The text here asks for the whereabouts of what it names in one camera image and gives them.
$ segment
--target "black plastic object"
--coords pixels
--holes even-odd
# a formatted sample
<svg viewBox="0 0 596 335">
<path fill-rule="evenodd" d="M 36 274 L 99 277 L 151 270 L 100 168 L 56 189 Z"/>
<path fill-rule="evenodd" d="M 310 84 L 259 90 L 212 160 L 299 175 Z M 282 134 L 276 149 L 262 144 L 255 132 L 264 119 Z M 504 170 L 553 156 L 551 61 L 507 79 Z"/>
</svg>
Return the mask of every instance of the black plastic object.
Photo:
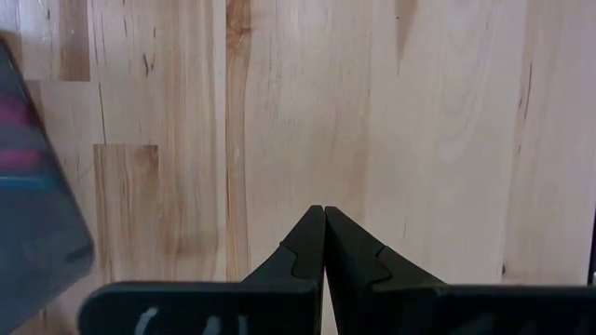
<svg viewBox="0 0 596 335">
<path fill-rule="evenodd" d="M 93 293 L 83 335 L 320 333 L 325 213 L 311 207 L 240 283 L 119 283 Z"/>
<path fill-rule="evenodd" d="M 82 335 L 319 334 L 322 266 L 340 334 L 592 334 L 596 290 L 448 286 L 337 208 L 311 207 L 242 283 L 125 283 L 82 309 Z"/>
<path fill-rule="evenodd" d="M 87 273 L 92 257 L 87 227 L 0 42 L 0 334 Z"/>
</svg>

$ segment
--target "wooden floor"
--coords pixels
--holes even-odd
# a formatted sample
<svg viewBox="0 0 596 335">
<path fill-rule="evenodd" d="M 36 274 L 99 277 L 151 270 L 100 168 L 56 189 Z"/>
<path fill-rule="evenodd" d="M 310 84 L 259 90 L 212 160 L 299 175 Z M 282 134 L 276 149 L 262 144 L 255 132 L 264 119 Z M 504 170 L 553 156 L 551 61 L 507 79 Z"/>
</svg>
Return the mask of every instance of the wooden floor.
<svg viewBox="0 0 596 335">
<path fill-rule="evenodd" d="M 595 17 L 593 0 L 0 0 L 97 247 L 18 333 L 75 334 L 116 280 L 242 279 L 317 203 L 450 283 L 585 283 Z"/>
</svg>

